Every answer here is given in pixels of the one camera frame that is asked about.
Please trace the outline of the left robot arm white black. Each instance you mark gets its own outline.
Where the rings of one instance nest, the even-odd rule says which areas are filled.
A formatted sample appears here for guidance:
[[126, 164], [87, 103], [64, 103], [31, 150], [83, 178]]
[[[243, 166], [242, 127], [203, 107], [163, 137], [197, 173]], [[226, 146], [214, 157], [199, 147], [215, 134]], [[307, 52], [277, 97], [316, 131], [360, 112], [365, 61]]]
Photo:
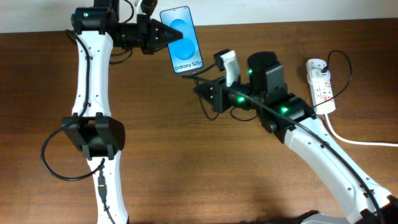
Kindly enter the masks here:
[[64, 132], [83, 154], [93, 178], [98, 223], [129, 223], [123, 201], [120, 163], [126, 134], [111, 114], [108, 96], [109, 66], [115, 47], [140, 48], [152, 55], [183, 34], [151, 15], [155, 0], [136, 1], [135, 23], [120, 22], [119, 1], [95, 1], [71, 16], [78, 47], [78, 86], [72, 114], [62, 119]]

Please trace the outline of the blue screen Samsung smartphone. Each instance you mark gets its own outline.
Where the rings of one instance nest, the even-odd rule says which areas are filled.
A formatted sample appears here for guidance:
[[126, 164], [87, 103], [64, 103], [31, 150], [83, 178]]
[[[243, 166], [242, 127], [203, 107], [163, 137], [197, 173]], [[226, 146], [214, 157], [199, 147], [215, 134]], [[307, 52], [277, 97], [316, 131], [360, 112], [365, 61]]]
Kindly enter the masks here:
[[188, 6], [160, 12], [161, 22], [183, 34], [183, 38], [168, 45], [172, 68], [183, 73], [203, 67], [192, 15]]

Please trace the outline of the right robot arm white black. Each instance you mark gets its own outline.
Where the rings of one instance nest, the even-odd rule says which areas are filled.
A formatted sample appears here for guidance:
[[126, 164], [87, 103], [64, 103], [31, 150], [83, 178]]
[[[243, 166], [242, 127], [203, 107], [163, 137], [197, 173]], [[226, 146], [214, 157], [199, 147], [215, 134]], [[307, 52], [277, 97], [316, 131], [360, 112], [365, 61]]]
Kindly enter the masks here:
[[310, 166], [345, 213], [336, 218], [311, 210], [274, 223], [397, 223], [397, 197], [345, 153], [313, 108], [287, 91], [275, 53], [257, 52], [248, 58], [249, 83], [241, 83], [235, 52], [218, 52], [215, 65], [226, 76], [208, 80], [194, 73], [190, 75], [196, 83], [193, 91], [217, 113], [230, 107], [256, 110], [262, 127]]

